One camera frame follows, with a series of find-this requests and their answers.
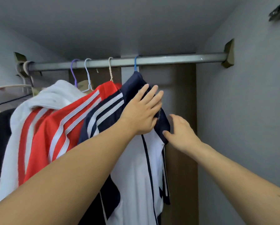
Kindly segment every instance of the white fabric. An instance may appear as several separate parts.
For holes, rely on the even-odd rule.
[[[156,216],[163,210],[162,189],[164,143],[152,130],[144,135],[151,167]],[[112,181],[120,192],[120,203],[107,225],[156,225],[147,160],[141,136],[135,136],[111,172]]]
[[[55,84],[44,89],[37,96],[26,100],[16,108],[10,119],[12,133],[3,158],[0,176],[0,201],[18,188],[19,141],[23,124],[33,108],[43,107],[45,110],[59,110],[82,98],[84,95],[84,93],[80,92],[72,84],[64,80],[58,80]],[[31,124],[30,129],[33,129],[32,125],[35,125],[35,123],[33,122]]]

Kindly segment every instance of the person's right arm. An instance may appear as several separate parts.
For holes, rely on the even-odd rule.
[[[171,115],[174,134],[164,136],[214,179],[246,224],[280,224],[280,188],[221,155],[195,135],[189,123]]]

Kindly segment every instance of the skin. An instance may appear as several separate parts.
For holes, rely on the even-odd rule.
[[[150,132],[162,106],[157,86],[145,85],[112,127],[79,144],[0,202],[0,224],[78,224],[118,158],[135,135]],[[163,134],[212,176],[247,224],[280,224],[280,188],[221,155],[171,115],[174,133]]]
[[[246,224],[280,224],[280,188],[221,155],[195,135],[189,123],[171,115],[174,134],[164,136],[213,178]]]

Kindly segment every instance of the closet rod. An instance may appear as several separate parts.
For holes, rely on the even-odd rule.
[[[211,54],[187,54],[187,55],[170,55],[170,56],[153,56],[138,57],[137,65],[161,65],[161,64],[177,64],[177,63],[208,63],[208,62],[224,62],[227,59],[227,53],[211,53]],[[29,71],[55,71],[69,70],[71,62],[61,63],[31,63]],[[111,59],[111,67],[134,66],[134,58],[113,58]],[[87,62],[87,68],[106,68],[109,67],[108,59],[91,60]],[[73,65],[73,69],[84,68],[84,61],[77,61]]]

